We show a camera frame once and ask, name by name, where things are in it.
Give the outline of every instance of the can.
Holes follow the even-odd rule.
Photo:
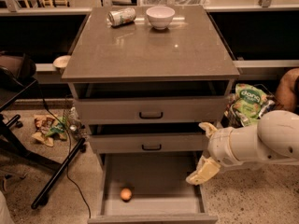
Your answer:
[[[125,8],[118,11],[110,11],[108,13],[108,19],[112,26],[120,26],[122,24],[134,21],[136,18],[136,12],[133,8]]]

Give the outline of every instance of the gray countertop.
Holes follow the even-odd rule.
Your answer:
[[[147,7],[136,20],[113,28],[108,12],[94,8],[62,79],[67,82],[121,82],[236,78],[238,71],[201,6],[174,7],[166,30],[151,27]]]

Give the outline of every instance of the black cable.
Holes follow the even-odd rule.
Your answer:
[[[39,89],[39,92],[40,92],[40,95],[41,95],[41,99],[42,99],[42,101],[43,101],[43,106],[44,106],[44,108],[46,109],[46,111],[47,111],[48,113],[50,113],[50,114],[51,114],[51,115],[52,115],[52,116],[53,116],[53,117],[54,117],[54,118],[55,118],[55,119],[56,119],[56,120],[63,126],[64,130],[66,131],[66,134],[67,134],[67,137],[68,137],[68,140],[69,140],[68,154],[70,154],[71,149],[72,149],[72,141],[71,141],[71,136],[70,136],[70,134],[69,134],[69,131],[68,131],[67,127],[65,126],[65,124],[64,124],[63,122],[61,122],[55,115],[53,115],[53,114],[50,112],[50,109],[49,109],[48,104],[47,104],[47,102],[46,102],[46,100],[45,100],[44,94],[43,94],[43,92],[42,92],[42,90],[41,90],[40,85],[39,85],[38,82],[37,82],[37,86],[38,86],[38,89]],[[66,101],[66,99],[67,99],[68,97],[72,97],[72,96],[71,96],[71,95],[66,95],[66,96],[65,96],[65,101]],[[69,173],[68,173],[68,164],[67,164],[67,166],[66,166],[66,177],[67,177],[67,179],[68,179],[69,181],[71,181],[71,182],[77,187],[78,192],[80,193],[83,202],[84,202],[84,203],[86,204],[86,206],[87,206],[88,213],[89,213],[89,218],[91,218],[91,216],[92,216],[91,208],[90,208],[90,206],[88,205],[88,203],[87,203],[87,201],[86,201],[86,199],[85,199],[85,197],[84,197],[84,195],[83,195],[83,192],[82,192],[81,188],[79,187],[79,185],[78,185],[72,178],[70,178]]]

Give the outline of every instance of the drawer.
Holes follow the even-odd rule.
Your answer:
[[[215,223],[200,187],[185,181],[194,168],[191,152],[107,154],[100,212],[88,223]],[[133,193],[129,202],[120,198],[123,188]]]
[[[221,120],[225,97],[75,100],[82,123],[147,123]]]
[[[198,151],[208,139],[198,123],[102,125],[89,136],[96,153]]]

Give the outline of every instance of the black backpack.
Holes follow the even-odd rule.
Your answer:
[[[36,64],[25,53],[0,51],[0,88],[17,91],[36,73]]]

